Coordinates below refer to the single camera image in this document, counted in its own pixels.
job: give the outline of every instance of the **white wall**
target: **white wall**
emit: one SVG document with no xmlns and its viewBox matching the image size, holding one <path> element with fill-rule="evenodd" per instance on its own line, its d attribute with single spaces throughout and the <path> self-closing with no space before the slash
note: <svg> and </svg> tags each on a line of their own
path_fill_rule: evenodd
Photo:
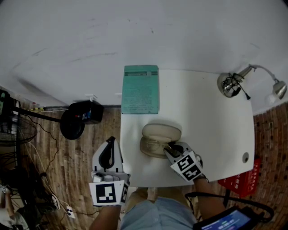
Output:
<svg viewBox="0 0 288 230">
<path fill-rule="evenodd" d="M 5 0 L 0 85 L 48 106 L 86 93 L 120 104 L 125 65 L 220 73 L 254 63 L 288 82 L 287 22 L 281 0 Z M 262 70 L 248 82 L 257 113 L 273 82 Z"/>
</svg>

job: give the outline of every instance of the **desk lamp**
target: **desk lamp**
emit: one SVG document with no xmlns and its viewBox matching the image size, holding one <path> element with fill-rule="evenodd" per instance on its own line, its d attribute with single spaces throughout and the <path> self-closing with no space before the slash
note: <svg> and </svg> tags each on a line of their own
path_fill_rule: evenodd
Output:
<svg viewBox="0 0 288 230">
<path fill-rule="evenodd" d="M 259 68 L 265 70 L 273 79 L 275 84 L 273 85 L 272 94 L 269 95 L 270 102 L 274 102 L 277 98 L 282 99 L 287 91 L 287 85 L 283 81 L 279 81 L 275 75 L 268 69 L 260 65 L 249 65 L 247 68 L 237 73 L 221 73 L 217 80 L 217 85 L 220 92 L 226 97 L 235 97 L 239 94 L 241 89 L 244 91 L 240 83 L 243 81 L 244 77 L 252 70 L 254 71 Z"/>
</svg>

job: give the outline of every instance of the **teal notebook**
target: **teal notebook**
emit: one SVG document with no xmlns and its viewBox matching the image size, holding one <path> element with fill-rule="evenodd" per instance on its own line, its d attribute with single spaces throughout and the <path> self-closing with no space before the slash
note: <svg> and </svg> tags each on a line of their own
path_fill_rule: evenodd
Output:
<svg viewBox="0 0 288 230">
<path fill-rule="evenodd" d="M 158 66 L 125 66 L 121 113 L 157 114 L 158 111 Z"/>
</svg>

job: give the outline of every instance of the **red crate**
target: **red crate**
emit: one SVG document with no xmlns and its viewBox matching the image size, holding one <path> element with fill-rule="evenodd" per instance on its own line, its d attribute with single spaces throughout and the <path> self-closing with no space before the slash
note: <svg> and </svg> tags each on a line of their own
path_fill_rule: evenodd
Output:
<svg viewBox="0 0 288 230">
<path fill-rule="evenodd" d="M 254 167 L 248 172 L 219 180 L 218 183 L 227 189 L 239 194 L 239 197 L 248 196 L 256 191 L 259 178 L 260 159 L 254 160 Z"/>
</svg>

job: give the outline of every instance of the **parquet floor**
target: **parquet floor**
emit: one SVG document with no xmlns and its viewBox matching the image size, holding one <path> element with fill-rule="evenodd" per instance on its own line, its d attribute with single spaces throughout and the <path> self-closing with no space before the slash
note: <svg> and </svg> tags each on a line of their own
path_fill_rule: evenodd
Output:
<svg viewBox="0 0 288 230">
<path fill-rule="evenodd" d="M 56 118 L 60 118 L 62 113 L 42 112 L 42 114 Z M 58 140 L 59 151 L 55 156 L 55 160 L 49 166 L 47 176 L 52 190 L 61 199 L 62 205 L 66 207 L 69 204 L 73 211 L 86 214 L 97 211 L 98 208 L 92 205 L 89 190 L 92 156 L 110 136 L 120 140 L 120 109 L 105 109 L 102 122 L 95 125 L 86 125 L 81 137 L 74 141 L 62 136 L 59 123 L 37 118 L 32 119 L 41 124 L 45 130 L 51 132 L 52 136 Z M 53 159 L 58 148 L 56 147 L 56 141 L 51 138 L 50 134 L 44 132 L 39 125 L 36 126 L 38 134 L 31 143 L 39 152 L 39 157 L 33 146 L 28 143 L 26 144 L 27 148 L 25 146 L 22 148 L 22 153 L 24 155 L 30 154 L 36 168 L 41 173 L 44 169 L 46 170 L 49 161 Z M 91 216 L 75 213 L 76 218 L 72 219 L 65 215 L 64 210 L 61 209 L 46 215 L 43 220 L 51 223 L 47 225 L 48 229 L 84 230 L 89 228 L 96 215 L 97 213 Z"/>
</svg>

